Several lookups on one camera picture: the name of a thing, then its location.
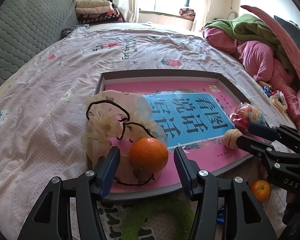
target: green yarn ring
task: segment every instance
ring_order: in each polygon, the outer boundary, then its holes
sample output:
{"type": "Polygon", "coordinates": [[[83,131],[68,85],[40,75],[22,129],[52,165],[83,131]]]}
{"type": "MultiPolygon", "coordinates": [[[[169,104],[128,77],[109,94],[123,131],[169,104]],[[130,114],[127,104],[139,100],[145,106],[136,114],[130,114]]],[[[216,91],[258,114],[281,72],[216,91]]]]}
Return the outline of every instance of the green yarn ring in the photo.
{"type": "Polygon", "coordinates": [[[188,240],[194,213],[185,201],[166,196],[147,199],[133,206],[122,225],[122,240],[138,240],[138,232],[146,218],[155,211],[168,211],[176,219],[174,240],[188,240]]]}

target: orange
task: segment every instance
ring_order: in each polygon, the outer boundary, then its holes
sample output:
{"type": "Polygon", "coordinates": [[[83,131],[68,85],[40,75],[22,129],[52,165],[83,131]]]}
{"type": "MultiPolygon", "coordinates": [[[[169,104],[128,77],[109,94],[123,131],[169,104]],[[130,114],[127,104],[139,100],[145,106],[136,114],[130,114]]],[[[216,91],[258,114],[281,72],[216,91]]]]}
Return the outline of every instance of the orange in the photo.
{"type": "Polygon", "coordinates": [[[256,180],[250,185],[250,190],[257,197],[259,202],[263,204],[270,196],[270,186],[264,180],[256,180]]]}
{"type": "Polygon", "coordinates": [[[168,162],[166,146],[155,138],[140,138],[130,149],[130,164],[136,171],[153,174],[161,171],[168,162]]]}

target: bed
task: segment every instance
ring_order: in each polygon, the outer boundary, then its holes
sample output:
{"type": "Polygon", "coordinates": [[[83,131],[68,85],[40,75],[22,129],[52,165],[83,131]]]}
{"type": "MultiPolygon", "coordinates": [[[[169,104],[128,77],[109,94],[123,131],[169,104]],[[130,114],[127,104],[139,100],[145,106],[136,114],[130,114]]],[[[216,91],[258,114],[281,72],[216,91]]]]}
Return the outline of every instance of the bed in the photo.
{"type": "MultiPolygon", "coordinates": [[[[269,103],[239,61],[189,31],[130,23],[78,28],[33,57],[0,87],[0,231],[8,240],[17,239],[29,211],[53,176],[70,179],[86,170],[80,141],[87,128],[84,102],[94,94],[100,74],[149,68],[222,73],[261,107],[270,126],[295,127],[269,103]],[[130,50],[129,56],[120,46],[112,46],[124,44],[125,39],[137,41],[138,49],[130,50]],[[96,44],[107,46],[94,51],[96,44]],[[163,65],[165,58],[182,65],[163,65]]],[[[285,150],[279,143],[275,147],[285,150]]],[[[255,180],[258,160],[252,158],[222,177],[238,175],[246,181],[255,180]]],[[[285,190],[272,187],[264,206],[278,236],[285,228],[285,198],[285,190]]],[[[71,211],[72,233],[79,239],[75,202],[71,202],[71,211]]]]}

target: blue wrapper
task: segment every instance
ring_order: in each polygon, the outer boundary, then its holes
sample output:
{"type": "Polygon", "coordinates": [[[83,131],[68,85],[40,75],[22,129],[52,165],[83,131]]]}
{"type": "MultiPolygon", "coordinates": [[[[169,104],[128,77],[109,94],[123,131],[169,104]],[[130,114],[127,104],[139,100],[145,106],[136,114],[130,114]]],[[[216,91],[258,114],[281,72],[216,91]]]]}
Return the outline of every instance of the blue wrapper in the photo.
{"type": "Polygon", "coordinates": [[[262,89],[263,89],[263,91],[266,93],[266,95],[267,95],[268,97],[271,96],[272,91],[271,91],[268,87],[263,86],[262,89]]]}

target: blue gripper pad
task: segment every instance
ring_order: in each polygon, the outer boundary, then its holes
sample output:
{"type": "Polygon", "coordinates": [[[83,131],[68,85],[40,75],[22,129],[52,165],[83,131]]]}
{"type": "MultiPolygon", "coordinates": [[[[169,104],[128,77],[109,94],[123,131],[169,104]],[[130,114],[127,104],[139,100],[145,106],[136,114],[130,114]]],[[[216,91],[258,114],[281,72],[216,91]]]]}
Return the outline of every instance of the blue gripper pad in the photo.
{"type": "Polygon", "coordinates": [[[176,147],[174,149],[173,160],[177,168],[183,191],[187,197],[192,199],[196,194],[194,189],[198,187],[197,174],[186,157],[182,147],[176,147]]]}
{"type": "Polygon", "coordinates": [[[103,199],[109,192],[114,181],[120,162],[120,150],[118,147],[112,147],[107,158],[96,176],[96,187],[100,190],[99,196],[103,199]]]}

